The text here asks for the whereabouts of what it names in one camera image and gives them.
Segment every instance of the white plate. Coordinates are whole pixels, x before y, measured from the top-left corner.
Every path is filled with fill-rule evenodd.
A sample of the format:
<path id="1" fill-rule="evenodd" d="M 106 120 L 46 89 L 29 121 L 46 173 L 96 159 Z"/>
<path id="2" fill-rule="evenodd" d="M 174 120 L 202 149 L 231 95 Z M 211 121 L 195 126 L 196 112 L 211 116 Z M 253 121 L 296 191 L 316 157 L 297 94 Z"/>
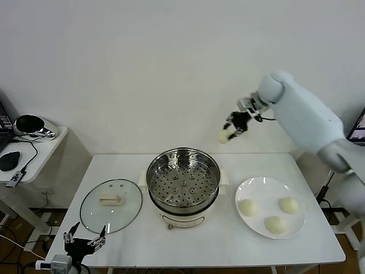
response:
<path id="1" fill-rule="evenodd" d="M 295 198 L 300 207 L 295 214 L 287 214 L 279 208 L 279 200 L 285 197 Z M 247 217 L 240 210 L 240 201 L 255 200 L 258 212 L 255 216 Z M 245 223 L 257 233 L 272 239 L 287 239 L 300 232 L 306 221 L 306 215 L 299 196 L 284 183 L 268 177 L 250 178 L 237 188 L 236 208 Z M 280 216 L 287 224 L 283 234 L 273 234 L 265 226 L 265 219 L 270 216 Z"/>

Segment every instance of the stainless steel pot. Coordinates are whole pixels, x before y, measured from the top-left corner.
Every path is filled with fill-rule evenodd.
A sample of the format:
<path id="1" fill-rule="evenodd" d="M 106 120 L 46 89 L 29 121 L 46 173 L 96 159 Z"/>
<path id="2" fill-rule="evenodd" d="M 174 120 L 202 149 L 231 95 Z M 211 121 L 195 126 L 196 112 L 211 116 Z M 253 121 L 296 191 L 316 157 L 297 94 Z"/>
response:
<path id="1" fill-rule="evenodd" d="M 30 141 L 46 142 L 57 136 L 58 128 L 45 119 L 27 114 L 15 120 L 14 132 Z"/>
<path id="2" fill-rule="evenodd" d="M 180 147 L 165 151 L 149 165 L 146 181 L 152 201 L 163 211 L 194 215 L 216 199 L 221 173 L 208 154 Z"/>

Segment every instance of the white table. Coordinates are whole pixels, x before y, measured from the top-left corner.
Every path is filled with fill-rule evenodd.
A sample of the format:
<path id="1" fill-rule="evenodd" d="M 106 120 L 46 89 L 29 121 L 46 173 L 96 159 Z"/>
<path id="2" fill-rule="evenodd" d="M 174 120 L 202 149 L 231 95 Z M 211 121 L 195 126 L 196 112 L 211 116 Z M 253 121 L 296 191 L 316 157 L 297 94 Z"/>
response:
<path id="1" fill-rule="evenodd" d="M 59 126 L 57 127 L 59 133 L 57 137 L 48 142 L 33 142 L 34 146 L 38 150 L 38 155 L 33 159 L 32 162 L 26 168 L 26 174 L 19 182 L 19 184 L 29 184 L 31 183 L 40 173 L 44 165 L 47 163 L 53 152 L 56 150 L 58 145 L 61 143 L 63 138 L 67 134 L 67 127 Z M 29 143 L 10 143 L 3 151 L 0 153 L 0 157 L 4 154 L 13 151 L 20 151 L 21 157 L 19 158 L 18 166 L 10 171 L 0 171 L 0 200 L 6 204 L 12 211 L 16 212 L 19 216 L 22 216 L 28 223 L 30 223 L 35 230 L 29 238 L 29 241 L 35 241 L 40 235 L 48 234 L 51 227 L 45 222 L 50 217 L 50 213 L 46 212 L 43 214 L 42 218 L 37 217 L 32 211 L 29 210 L 28 206 L 17 196 L 15 193 L 15 188 L 7 188 L 5 184 L 13 177 L 17 170 L 20 170 L 34 155 L 35 150 Z M 2 211 L 5 211 L 6 217 L 1 221 L 4 223 L 8 217 L 14 215 L 12 211 L 7 212 L 4 206 L 1 207 Z M 30 243 L 26 245 L 26 248 L 33 249 L 35 243 Z"/>
<path id="2" fill-rule="evenodd" d="M 331 227 L 323 215 L 294 159 L 289 154 L 213 154 L 229 177 L 226 195 L 219 195 L 211 216 L 200 226 L 167 230 L 147 193 L 137 218 L 125 229 L 107 235 L 106 245 L 83 263 L 90 267 L 256 267 L 304 265 L 288 273 L 304 273 L 317 264 L 345 260 Z M 79 219 L 84 197 L 108 179 L 135 183 L 155 155 L 96 155 L 77 190 L 47 255 L 65 254 L 62 233 Z M 273 240 L 252 231 L 238 215 L 234 194 L 252 176 L 269 176 L 302 195 L 306 224 L 296 237 Z M 82 224 L 75 237 L 96 236 Z"/>
<path id="3" fill-rule="evenodd" d="M 29 163 L 26 169 L 26 174 L 20 181 L 22 184 L 29 184 L 32 182 L 40 173 L 44 165 L 47 163 L 53 152 L 56 150 L 58 145 L 61 143 L 63 138 L 67 134 L 67 127 L 57 127 L 59 133 L 57 137 L 48 142 L 33 142 L 34 146 L 38 150 L 38 155 Z M 19 151 L 21 157 L 19 158 L 18 166 L 10 171 L 0 171 L 0 182 L 8 182 L 17 170 L 20 170 L 35 154 L 34 149 L 29 143 L 10 143 L 0 153 L 0 157 L 9 152 Z"/>

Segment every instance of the pot handle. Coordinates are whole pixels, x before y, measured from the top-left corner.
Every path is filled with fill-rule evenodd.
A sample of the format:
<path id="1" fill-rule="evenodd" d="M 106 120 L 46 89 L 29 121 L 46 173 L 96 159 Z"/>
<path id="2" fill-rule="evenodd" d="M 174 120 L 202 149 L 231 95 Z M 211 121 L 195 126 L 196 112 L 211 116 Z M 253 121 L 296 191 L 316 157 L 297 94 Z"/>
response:
<path id="1" fill-rule="evenodd" d="M 145 192 L 147 190 L 147 181 L 146 181 L 146 170 L 142 170 L 139 173 L 139 178 L 138 178 L 138 186 L 139 188 Z"/>
<path id="2" fill-rule="evenodd" d="M 229 186 L 228 175 L 224 170 L 221 170 L 221 180 L 219 182 L 219 195 L 226 194 L 226 188 Z"/>

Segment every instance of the laptop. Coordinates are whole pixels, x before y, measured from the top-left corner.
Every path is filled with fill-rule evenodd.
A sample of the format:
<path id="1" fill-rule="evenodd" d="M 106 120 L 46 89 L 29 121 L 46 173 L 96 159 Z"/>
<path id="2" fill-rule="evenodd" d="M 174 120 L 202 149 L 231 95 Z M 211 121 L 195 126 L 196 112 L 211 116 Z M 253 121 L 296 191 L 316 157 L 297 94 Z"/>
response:
<path id="1" fill-rule="evenodd" d="M 6 147 L 9 140 L 14 137 L 13 124 L 7 116 L 5 109 L 0 102 L 0 152 Z"/>
<path id="2" fill-rule="evenodd" d="M 365 108 L 352 128 L 347 139 L 354 144 L 365 146 Z"/>

